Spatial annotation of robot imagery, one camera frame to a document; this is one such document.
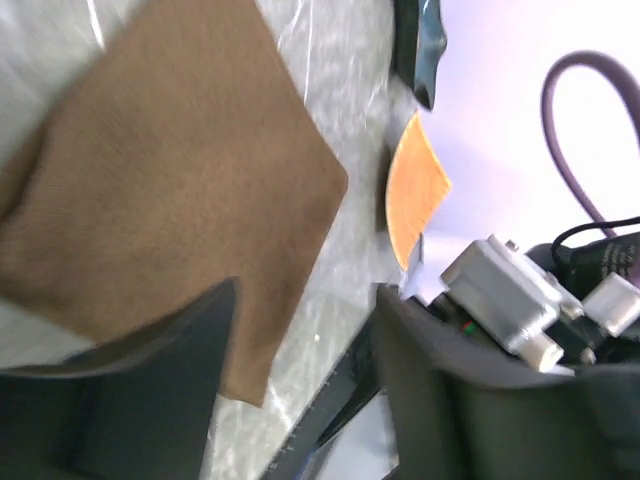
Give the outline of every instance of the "orange paper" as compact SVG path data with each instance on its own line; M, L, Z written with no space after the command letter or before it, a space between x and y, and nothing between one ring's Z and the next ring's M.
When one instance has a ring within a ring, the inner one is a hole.
M393 157L385 202L391 245L404 270L420 233L450 191L451 181L415 113Z

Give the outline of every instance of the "white background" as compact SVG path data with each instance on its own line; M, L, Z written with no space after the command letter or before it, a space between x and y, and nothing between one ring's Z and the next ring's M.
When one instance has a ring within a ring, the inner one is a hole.
M590 219L547 151L540 91L553 63L576 50L613 56L640 78L640 2L442 0L448 49L433 112L423 122L453 182L427 228L440 273L470 241L496 233L523 248ZM640 215L638 146L622 102L594 71L563 75L554 102L560 144L607 219ZM582 244L601 235L583 234ZM437 283L425 292L433 296Z

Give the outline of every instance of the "brown fabric square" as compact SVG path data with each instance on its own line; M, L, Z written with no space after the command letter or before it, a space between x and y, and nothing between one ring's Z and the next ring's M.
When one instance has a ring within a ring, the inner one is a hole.
M39 152L2 293L104 343L237 276L224 394L261 403L347 178L253 1L152 0L43 138L0 179L9 208Z

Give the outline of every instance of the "ruler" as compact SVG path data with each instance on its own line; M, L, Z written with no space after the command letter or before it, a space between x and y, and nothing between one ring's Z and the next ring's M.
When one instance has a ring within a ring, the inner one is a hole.
M373 364L371 318L338 360L295 427L276 452L262 480L297 479L321 445L318 440L347 405Z

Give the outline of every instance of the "wire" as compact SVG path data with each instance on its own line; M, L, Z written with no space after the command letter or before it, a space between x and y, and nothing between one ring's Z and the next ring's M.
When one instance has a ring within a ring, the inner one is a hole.
M631 217L625 220L615 220L611 222L585 223L584 225L578 225L577 227L570 228L566 232L558 235L558 238L556 238L551 244L551 257L558 267L566 268L566 262L562 258L560 258L558 251L562 243L568 238L573 237L578 233L586 232L588 230L600 229L604 232L605 229L629 227L631 225L640 225L640 217Z
M542 87L542 97L541 97L541 114L542 114L542 129L544 132L544 137L547 142L547 146L549 148L549 153L551 154L551 158L563 180L573 193L573 196L576 198L578 203L582 205L582 208L589 214L589 216L593 219L594 223L589 224L589 228L587 225L581 225L579 227L575 227L580 232L590 229L599 228L602 232L609 238L613 238L616 236L615 232L612 228L616 226L624 225L635 225L637 222L633 221L633 219L622 220L623 224L618 225L619 222L607 222L605 218L600 214L598 209L595 207L589 196L584 192L582 187L580 186L580 182L575 178L569 165L567 164L567 160L562 154L562 149L560 148L560 143L558 142L558 135L556 133L555 121L553 118L553 96L555 93L555 88L558 83L558 79L562 75L562 73L570 67L573 66L584 66L589 67L598 73L600 73L603 77L605 77L609 83L616 89L622 102L624 103L629 116L631 117L631 121L633 123L633 128L636 132L636 139L640 143L640 86L633 78L631 73L620 63L618 63L613 58L604 55L599 52L592 51L578 51L570 53L562 57L558 60L549 70L547 74L547 78L544 81L544 85ZM563 233L560 237L564 238L560 241L556 239L554 245L556 248L552 248L552 255L557 257L557 249L562 243L562 241L569 238L571 235L575 235L573 232L575 229L568 230Z

